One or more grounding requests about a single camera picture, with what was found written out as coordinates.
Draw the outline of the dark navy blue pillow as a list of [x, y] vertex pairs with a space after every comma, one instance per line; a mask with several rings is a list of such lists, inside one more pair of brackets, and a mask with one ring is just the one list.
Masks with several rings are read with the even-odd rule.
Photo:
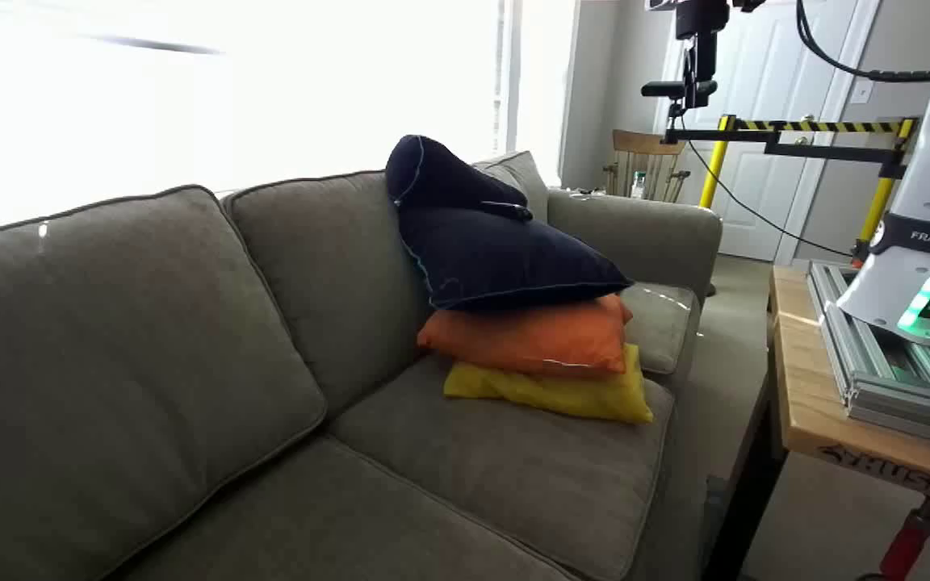
[[520, 186], [428, 135], [390, 149], [384, 191], [437, 311], [546, 305], [626, 287], [607, 254], [539, 222]]

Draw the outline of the orange pillow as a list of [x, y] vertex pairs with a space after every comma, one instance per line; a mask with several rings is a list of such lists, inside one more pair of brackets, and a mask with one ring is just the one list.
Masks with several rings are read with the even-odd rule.
[[610, 378], [622, 372], [626, 323], [618, 293], [495, 312], [437, 311], [415, 344], [498, 372]]

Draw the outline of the yellow pillow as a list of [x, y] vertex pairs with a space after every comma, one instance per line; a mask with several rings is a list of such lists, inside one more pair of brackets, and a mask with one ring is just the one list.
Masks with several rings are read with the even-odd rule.
[[636, 341], [622, 344], [622, 372], [610, 378], [546, 378], [454, 361], [442, 381], [442, 395], [454, 401], [508, 401], [562, 415], [626, 426], [656, 419], [647, 397]]

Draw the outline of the wooden chair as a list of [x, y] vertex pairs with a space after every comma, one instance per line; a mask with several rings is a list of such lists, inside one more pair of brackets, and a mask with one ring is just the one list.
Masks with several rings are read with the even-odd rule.
[[605, 191], [639, 200], [675, 203], [687, 170], [682, 169], [682, 145], [651, 133], [610, 133], [610, 159], [605, 165]]

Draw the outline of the grey fabric sofa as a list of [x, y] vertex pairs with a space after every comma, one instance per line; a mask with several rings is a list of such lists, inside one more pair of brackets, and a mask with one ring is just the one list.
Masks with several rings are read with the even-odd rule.
[[651, 415], [447, 397], [380, 175], [0, 225], [0, 581], [644, 581], [721, 244], [702, 205], [485, 170], [622, 275]]

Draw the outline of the white panel door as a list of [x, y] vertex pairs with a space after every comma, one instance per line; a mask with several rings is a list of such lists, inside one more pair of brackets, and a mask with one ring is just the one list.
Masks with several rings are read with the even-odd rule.
[[[717, 36], [717, 92], [682, 115], [684, 128], [735, 120], [836, 123], [851, 76], [819, 61], [797, 38], [807, 15], [818, 45], [857, 68], [865, 54], [877, 0], [764, 0], [757, 14], [733, 14]], [[839, 257], [847, 244], [803, 232], [828, 162], [768, 155], [762, 142], [687, 142], [687, 200], [715, 186], [711, 208], [722, 218], [722, 254], [791, 262], [801, 247]]]

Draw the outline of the wooden workbench table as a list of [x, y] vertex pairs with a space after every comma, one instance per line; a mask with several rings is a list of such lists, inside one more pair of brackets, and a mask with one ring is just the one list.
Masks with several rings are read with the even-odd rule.
[[768, 374], [702, 581], [738, 581], [791, 451], [898, 483], [930, 507], [930, 443], [847, 415], [807, 278], [794, 267], [776, 267]]

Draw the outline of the yellow black striped stand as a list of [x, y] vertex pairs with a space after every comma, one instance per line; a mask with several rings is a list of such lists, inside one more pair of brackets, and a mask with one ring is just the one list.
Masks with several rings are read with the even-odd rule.
[[[895, 183], [908, 170], [908, 155], [915, 135], [920, 128], [918, 115], [900, 120], [738, 120], [722, 113], [715, 128], [687, 128], [682, 123], [667, 123], [666, 139], [684, 142], [704, 169], [698, 203], [711, 205], [717, 193], [733, 198], [722, 183], [722, 162], [733, 142], [759, 142], [764, 155], [789, 155], [789, 159], [815, 159], [815, 162], [865, 162], [877, 169], [877, 180], [870, 200], [870, 208], [860, 222], [851, 247], [847, 257], [862, 264], [870, 254], [870, 241], [880, 225], [880, 214], [895, 193]], [[815, 145], [815, 135], [885, 135], [885, 145]]]

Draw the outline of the red clamp under table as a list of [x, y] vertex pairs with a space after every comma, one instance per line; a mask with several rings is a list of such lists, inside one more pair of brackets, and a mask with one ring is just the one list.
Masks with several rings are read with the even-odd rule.
[[877, 566], [880, 581], [908, 581], [926, 540], [930, 540], [930, 507], [918, 507], [905, 516], [900, 530], [895, 532], [895, 540], [880, 554]]

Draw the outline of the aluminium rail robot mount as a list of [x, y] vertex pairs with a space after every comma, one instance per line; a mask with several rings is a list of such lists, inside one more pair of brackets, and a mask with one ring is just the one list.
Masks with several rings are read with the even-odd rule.
[[833, 264], [807, 271], [847, 415], [930, 440], [930, 344], [843, 312], [836, 299], [850, 282]]

